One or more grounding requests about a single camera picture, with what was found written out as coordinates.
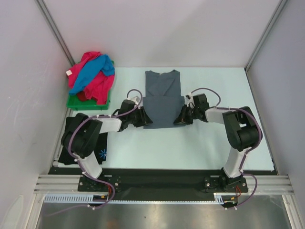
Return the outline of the green plastic bin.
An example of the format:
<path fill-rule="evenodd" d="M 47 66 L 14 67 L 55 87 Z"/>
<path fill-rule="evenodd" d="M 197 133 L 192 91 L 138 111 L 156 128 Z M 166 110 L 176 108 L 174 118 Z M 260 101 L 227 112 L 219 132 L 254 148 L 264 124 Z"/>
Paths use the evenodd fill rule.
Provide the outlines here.
<path fill-rule="evenodd" d="M 86 102 L 81 102 L 77 96 L 69 95 L 67 101 L 67 107 L 76 111 L 80 110 L 107 110 L 110 102 L 111 89 L 108 92 L 107 103 L 104 105 L 98 105 L 94 100 L 88 100 Z"/>

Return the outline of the grey t shirt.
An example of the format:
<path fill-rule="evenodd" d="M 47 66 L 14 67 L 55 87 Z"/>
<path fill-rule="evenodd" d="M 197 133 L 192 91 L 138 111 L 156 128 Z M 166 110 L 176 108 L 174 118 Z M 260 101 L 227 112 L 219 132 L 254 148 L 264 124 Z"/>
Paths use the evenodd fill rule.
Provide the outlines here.
<path fill-rule="evenodd" d="M 145 129 L 174 128 L 175 119 L 184 105 L 181 96 L 180 72 L 145 72 L 145 97 L 143 106 L 152 124 Z"/>

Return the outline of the left aluminium corner post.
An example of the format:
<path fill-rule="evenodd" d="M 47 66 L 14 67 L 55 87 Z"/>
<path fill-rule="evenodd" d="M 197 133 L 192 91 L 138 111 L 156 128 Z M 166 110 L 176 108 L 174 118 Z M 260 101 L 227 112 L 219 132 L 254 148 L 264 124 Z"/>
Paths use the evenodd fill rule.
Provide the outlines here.
<path fill-rule="evenodd" d="M 54 35 L 57 43 L 59 44 L 62 52 L 64 53 L 66 59 L 68 60 L 70 66 L 73 66 L 75 64 L 75 60 L 73 59 L 71 52 L 68 48 L 68 45 L 66 44 L 54 18 L 51 15 L 50 10 L 47 7 L 47 4 L 44 0 L 35 0 L 35 3 L 37 4 L 41 14 L 43 15 L 49 29 L 51 30 L 52 34 Z"/>

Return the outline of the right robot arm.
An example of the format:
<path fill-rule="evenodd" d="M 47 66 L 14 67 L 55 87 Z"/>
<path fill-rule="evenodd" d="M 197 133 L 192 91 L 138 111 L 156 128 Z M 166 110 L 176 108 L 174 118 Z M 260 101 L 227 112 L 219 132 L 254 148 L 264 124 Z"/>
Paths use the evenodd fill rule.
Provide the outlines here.
<path fill-rule="evenodd" d="M 249 152 L 257 148 L 263 138 L 262 130 L 252 110 L 248 106 L 211 107 L 205 94 L 195 96 L 188 94 L 173 124 L 191 125 L 194 120 L 224 125 L 231 149 L 223 167 L 225 176 L 220 179 L 220 187 L 224 191 L 232 191 L 237 186 L 236 177 L 243 174 Z"/>

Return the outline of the aluminium frame rail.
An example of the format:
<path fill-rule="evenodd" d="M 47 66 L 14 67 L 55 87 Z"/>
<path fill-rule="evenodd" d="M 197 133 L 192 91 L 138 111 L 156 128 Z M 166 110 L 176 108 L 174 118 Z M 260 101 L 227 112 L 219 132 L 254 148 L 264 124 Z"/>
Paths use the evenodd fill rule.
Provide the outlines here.
<path fill-rule="evenodd" d="M 40 175 L 34 193 L 77 193 L 82 175 Z M 288 176 L 256 176 L 256 195 L 293 195 L 294 191 Z"/>

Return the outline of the right aluminium corner post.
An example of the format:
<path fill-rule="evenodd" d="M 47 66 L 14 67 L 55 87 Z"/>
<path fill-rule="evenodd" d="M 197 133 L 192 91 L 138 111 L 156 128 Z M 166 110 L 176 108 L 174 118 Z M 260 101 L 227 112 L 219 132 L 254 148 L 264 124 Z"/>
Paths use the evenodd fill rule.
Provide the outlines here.
<path fill-rule="evenodd" d="M 274 26 L 276 25 L 279 17 L 281 16 L 281 14 L 282 14 L 283 10 L 285 9 L 288 2 L 289 2 L 289 0 L 280 0 L 279 3 L 277 4 L 277 7 L 275 8 L 269 22 L 267 23 L 266 28 L 264 29 L 257 45 L 255 46 L 255 49 L 253 50 L 249 60 L 247 61 L 247 64 L 244 67 L 244 70 L 245 70 L 246 74 L 248 74 L 251 66 L 255 62 L 260 50 L 264 46 L 267 38 L 271 34 Z"/>

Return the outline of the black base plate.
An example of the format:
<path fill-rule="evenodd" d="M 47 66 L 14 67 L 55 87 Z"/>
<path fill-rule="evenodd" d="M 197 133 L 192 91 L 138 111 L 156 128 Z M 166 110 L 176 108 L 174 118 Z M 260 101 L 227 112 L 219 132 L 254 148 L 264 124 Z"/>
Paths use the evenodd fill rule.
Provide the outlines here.
<path fill-rule="evenodd" d="M 232 181 L 221 170 L 105 169 L 104 184 L 81 173 L 80 168 L 52 167 L 48 174 L 76 176 L 78 192 L 114 194 L 121 201 L 205 201 L 213 193 L 249 194 L 250 183 L 259 176 L 275 176 L 275 171 L 247 170 L 248 177 Z"/>

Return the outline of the folded black t shirt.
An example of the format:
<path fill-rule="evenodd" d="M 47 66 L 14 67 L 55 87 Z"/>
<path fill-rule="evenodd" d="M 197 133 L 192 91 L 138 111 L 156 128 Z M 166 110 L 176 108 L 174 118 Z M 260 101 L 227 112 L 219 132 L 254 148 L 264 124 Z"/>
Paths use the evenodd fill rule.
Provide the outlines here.
<path fill-rule="evenodd" d="M 75 158 L 69 154 L 68 147 L 77 127 L 89 117 L 83 113 L 77 114 L 75 117 L 67 117 L 65 131 L 61 138 L 62 151 L 59 157 L 59 162 L 64 165 L 76 164 Z M 76 153 L 82 159 L 89 156 L 91 153 L 97 158 L 98 164 L 102 164 L 107 157 L 107 133 L 100 133 L 98 130 L 102 127 L 102 122 L 91 119 L 86 122 L 76 133 L 72 145 L 71 152 Z"/>

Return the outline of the aluminium corner post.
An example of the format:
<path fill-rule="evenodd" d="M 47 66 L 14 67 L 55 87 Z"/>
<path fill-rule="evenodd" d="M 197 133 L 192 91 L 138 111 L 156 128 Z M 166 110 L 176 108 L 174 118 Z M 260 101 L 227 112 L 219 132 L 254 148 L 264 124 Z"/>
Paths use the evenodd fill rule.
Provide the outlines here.
<path fill-rule="evenodd" d="M 51 15 L 50 10 L 47 7 L 47 4 L 44 0 L 35 0 L 35 3 L 37 4 L 41 14 L 43 15 L 49 29 L 51 30 L 52 34 L 54 35 L 57 43 L 59 44 L 62 52 L 64 53 L 66 59 L 68 60 L 70 66 L 73 66 L 75 64 L 75 60 L 73 59 L 71 52 L 68 48 L 68 45 L 66 44 L 54 18 Z"/>
<path fill-rule="evenodd" d="M 283 10 L 285 9 L 288 2 L 289 2 L 289 0 L 280 0 L 279 3 L 277 4 L 277 7 L 275 8 L 269 22 L 267 23 L 266 28 L 264 29 L 257 45 L 255 46 L 255 49 L 253 50 L 249 60 L 247 61 L 247 64 L 244 67 L 244 70 L 245 70 L 246 74 L 248 74 L 251 66 L 255 62 L 260 50 L 264 46 L 267 38 L 271 34 L 274 26 L 276 25 L 279 17 L 281 16 L 281 14 L 282 14 Z"/>

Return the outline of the blue t shirt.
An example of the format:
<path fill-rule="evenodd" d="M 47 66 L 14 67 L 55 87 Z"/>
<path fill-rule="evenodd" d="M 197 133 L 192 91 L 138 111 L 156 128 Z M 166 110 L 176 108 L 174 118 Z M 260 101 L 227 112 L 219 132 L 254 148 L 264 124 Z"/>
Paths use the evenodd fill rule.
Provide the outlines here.
<path fill-rule="evenodd" d="M 115 68 L 108 55 L 100 55 L 85 63 L 81 68 L 69 95 L 75 95 L 82 91 L 94 78 L 102 72 L 106 77 L 115 75 Z"/>

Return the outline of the pink t shirt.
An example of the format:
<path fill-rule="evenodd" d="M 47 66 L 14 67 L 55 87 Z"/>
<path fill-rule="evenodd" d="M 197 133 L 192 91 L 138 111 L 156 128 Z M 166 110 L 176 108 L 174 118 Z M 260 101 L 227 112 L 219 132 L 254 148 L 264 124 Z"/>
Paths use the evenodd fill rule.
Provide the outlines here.
<path fill-rule="evenodd" d="M 83 54 L 81 60 L 73 65 L 69 70 L 66 71 L 68 78 L 68 87 L 71 89 L 77 79 L 77 76 L 81 68 L 86 62 L 97 58 L 100 55 L 104 55 L 101 52 L 90 51 Z M 99 72 L 94 80 L 89 83 L 82 91 L 88 100 L 94 100 L 98 105 L 104 105 L 107 103 L 108 92 L 112 88 L 114 83 L 115 75 L 106 77 L 102 72 Z"/>

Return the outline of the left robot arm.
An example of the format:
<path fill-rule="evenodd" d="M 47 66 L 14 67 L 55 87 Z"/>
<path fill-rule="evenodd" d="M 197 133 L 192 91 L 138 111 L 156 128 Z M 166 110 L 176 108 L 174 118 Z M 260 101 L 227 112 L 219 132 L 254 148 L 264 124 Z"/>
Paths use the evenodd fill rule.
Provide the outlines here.
<path fill-rule="evenodd" d="M 65 130 L 61 145 L 80 166 L 83 174 L 90 178 L 89 186 L 99 191 L 105 186 L 105 178 L 100 176 L 102 168 L 94 152 L 100 135 L 121 132 L 129 125 L 142 127 L 152 123 L 140 102 L 125 99 L 121 107 L 110 115 L 89 117 L 83 113 L 77 114 Z"/>

